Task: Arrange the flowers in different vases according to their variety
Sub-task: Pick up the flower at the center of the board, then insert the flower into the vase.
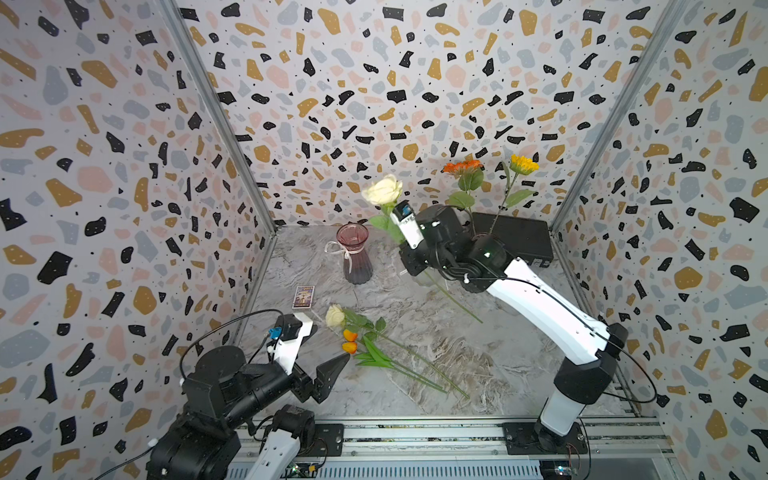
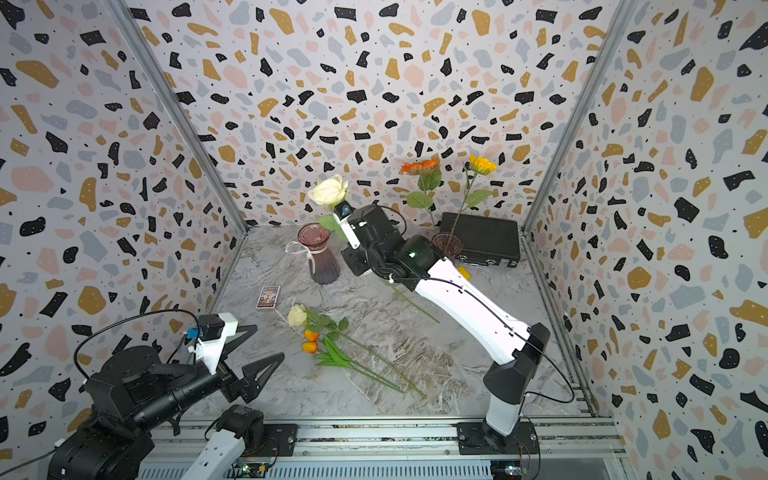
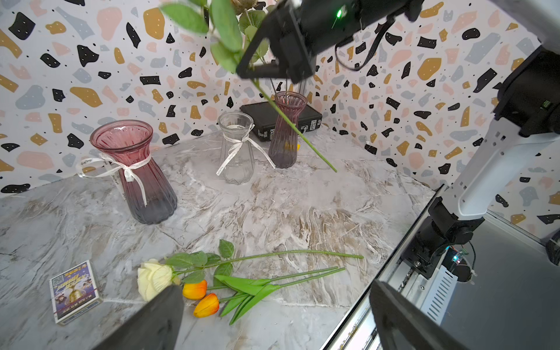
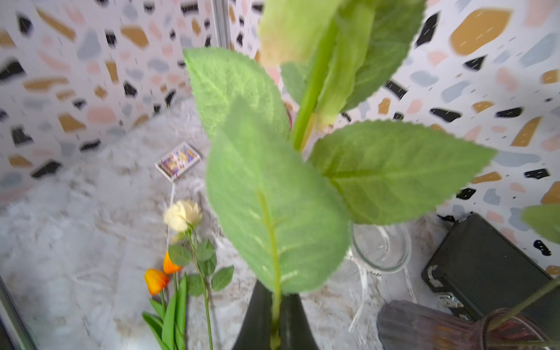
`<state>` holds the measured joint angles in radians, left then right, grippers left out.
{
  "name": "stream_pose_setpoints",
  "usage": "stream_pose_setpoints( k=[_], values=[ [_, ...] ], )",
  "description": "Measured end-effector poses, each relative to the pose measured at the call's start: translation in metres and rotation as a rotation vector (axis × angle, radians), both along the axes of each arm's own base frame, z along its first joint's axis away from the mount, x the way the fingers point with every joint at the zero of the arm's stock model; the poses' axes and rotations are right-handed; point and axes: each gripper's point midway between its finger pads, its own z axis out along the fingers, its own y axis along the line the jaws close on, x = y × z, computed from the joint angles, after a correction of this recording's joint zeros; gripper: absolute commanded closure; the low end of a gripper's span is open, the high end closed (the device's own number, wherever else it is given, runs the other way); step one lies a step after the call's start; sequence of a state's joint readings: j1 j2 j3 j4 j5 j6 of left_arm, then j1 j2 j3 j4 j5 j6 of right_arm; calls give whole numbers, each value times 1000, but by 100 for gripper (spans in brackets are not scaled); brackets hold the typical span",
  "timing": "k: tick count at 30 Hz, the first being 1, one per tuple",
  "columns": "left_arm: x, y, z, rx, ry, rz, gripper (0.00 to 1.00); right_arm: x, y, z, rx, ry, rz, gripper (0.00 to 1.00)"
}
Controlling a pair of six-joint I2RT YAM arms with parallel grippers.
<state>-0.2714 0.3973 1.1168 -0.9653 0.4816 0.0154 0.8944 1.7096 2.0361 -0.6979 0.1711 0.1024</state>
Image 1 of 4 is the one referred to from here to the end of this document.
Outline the orange tulip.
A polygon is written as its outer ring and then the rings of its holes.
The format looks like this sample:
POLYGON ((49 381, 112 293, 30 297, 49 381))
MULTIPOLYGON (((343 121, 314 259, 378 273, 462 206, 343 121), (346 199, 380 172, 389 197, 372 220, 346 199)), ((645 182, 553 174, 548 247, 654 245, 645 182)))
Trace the orange tulip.
POLYGON ((418 354, 410 347, 406 347, 404 344, 392 340, 378 330, 345 327, 342 330, 342 337, 344 339, 342 344, 343 351, 354 356, 357 365, 360 367, 391 370, 440 393, 447 394, 449 391, 454 391, 463 399, 470 398, 469 394, 464 389, 459 387, 457 383, 455 383, 433 362, 427 360, 424 356, 418 354), (384 340, 386 343, 400 349, 410 358, 423 364, 432 374, 435 374, 439 378, 439 381, 432 380, 426 374, 419 373, 416 369, 409 367, 405 363, 400 362, 387 354, 377 345, 378 340, 384 340))
POLYGON ((363 339, 362 342, 345 341, 341 348, 344 352, 349 353, 355 359, 356 365, 359 367, 391 370, 412 380, 415 380, 422 385, 432 388, 433 390, 444 394, 448 393, 445 388, 438 385, 436 382, 429 380, 424 375, 421 375, 401 364, 400 362, 390 358, 369 339, 363 339))

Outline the white rose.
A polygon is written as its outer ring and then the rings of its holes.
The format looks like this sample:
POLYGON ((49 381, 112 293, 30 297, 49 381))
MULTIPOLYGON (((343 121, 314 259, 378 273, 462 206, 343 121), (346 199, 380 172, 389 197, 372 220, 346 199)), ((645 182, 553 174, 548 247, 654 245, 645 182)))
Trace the white rose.
MULTIPOLYGON (((360 313, 355 312, 354 310, 346 307, 342 307, 339 304, 332 304, 326 312, 325 315, 325 324, 328 328, 331 328, 333 330, 338 330, 342 337, 342 330, 345 327, 359 327, 359 328, 369 328, 369 329, 375 329, 380 332, 382 332, 384 335, 388 336, 387 334, 387 322, 383 317, 380 317, 376 320, 371 320, 365 315, 362 315, 360 313)), ((400 349, 396 348, 399 352, 405 354, 400 349)), ((425 367, 420 362, 415 361, 419 366, 425 367)), ((432 380, 439 381, 439 378, 432 374, 428 369, 428 373, 426 374, 428 377, 430 377, 432 380)))
MULTIPOLYGON (((399 254, 399 246, 404 241, 404 237, 400 233, 399 229, 390 219, 393 207, 399 202, 403 201, 401 195, 403 194, 403 183, 393 175, 387 175, 382 179, 372 183, 362 191, 364 200, 379 208, 380 213, 370 219, 370 224, 380 230, 385 231, 390 235, 395 244, 397 245, 397 253, 399 254)), ((435 275, 440 275, 445 282, 454 281, 459 278, 445 278, 439 274, 435 269, 428 268, 420 275, 414 277, 422 283, 434 284, 436 282, 435 275)))

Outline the orange gerbera flower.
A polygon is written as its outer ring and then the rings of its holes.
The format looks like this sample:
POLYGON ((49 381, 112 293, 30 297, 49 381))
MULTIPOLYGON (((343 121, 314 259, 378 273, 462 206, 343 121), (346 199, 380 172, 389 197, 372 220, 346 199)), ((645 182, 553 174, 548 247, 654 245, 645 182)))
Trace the orange gerbera flower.
POLYGON ((447 204, 468 214, 472 232, 475 233, 472 209, 476 203, 474 192, 482 186, 484 181, 482 163, 475 159, 446 163, 442 172, 452 176, 458 185, 457 190, 449 195, 447 204))

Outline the yellow sunflower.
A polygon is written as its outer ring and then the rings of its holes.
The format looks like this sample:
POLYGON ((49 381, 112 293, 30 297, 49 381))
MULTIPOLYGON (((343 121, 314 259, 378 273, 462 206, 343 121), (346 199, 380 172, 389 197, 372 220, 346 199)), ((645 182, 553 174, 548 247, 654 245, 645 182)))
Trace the yellow sunflower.
POLYGON ((532 158, 522 155, 512 155, 509 161, 504 164, 504 172, 506 175, 504 198, 493 218, 489 229, 490 233, 495 230, 496 224, 503 211, 511 209, 513 206, 533 194, 533 191, 528 188, 517 188, 516 183, 521 177, 526 177, 538 170, 539 164, 537 162, 532 158))

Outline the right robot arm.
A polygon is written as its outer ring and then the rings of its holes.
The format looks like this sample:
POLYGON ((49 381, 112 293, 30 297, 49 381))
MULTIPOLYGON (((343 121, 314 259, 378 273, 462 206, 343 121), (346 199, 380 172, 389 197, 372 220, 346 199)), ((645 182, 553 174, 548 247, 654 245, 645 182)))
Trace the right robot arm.
POLYGON ((489 293, 522 314, 564 353, 532 438, 545 452, 565 444, 585 407, 611 384, 627 330, 579 310, 494 236, 471 235, 450 206, 434 205, 417 213, 402 201, 390 218, 405 238, 400 257, 410 275, 433 268, 468 292, 489 293))

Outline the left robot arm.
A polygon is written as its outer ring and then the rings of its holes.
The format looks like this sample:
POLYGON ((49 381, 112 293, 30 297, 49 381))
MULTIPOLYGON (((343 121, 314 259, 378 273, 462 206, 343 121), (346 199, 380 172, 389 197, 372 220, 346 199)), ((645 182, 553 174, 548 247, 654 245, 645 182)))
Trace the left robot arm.
POLYGON ((277 361, 249 363, 236 346, 204 354, 182 384, 187 397, 182 413, 153 447, 146 466, 149 479, 224 479, 241 448, 237 429, 291 392, 317 403, 330 395, 350 360, 346 352, 322 363, 311 378, 300 366, 290 373, 277 361))

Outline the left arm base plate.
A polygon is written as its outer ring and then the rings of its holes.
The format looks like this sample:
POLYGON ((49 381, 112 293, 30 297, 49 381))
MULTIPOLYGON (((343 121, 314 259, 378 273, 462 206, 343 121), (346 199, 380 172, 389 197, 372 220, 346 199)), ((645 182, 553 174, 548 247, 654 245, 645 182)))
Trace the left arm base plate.
POLYGON ((266 435, 260 455, 269 457, 340 457, 345 426, 342 423, 313 424, 299 433, 287 427, 274 427, 266 435))

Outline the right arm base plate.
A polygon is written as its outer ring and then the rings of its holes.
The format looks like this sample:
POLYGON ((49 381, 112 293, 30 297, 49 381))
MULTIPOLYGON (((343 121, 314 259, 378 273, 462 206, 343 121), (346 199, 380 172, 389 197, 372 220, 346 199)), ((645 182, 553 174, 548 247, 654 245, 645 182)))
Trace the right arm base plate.
POLYGON ((536 421, 506 422, 501 425, 508 455, 587 454, 586 435, 573 423, 565 436, 559 436, 536 421))

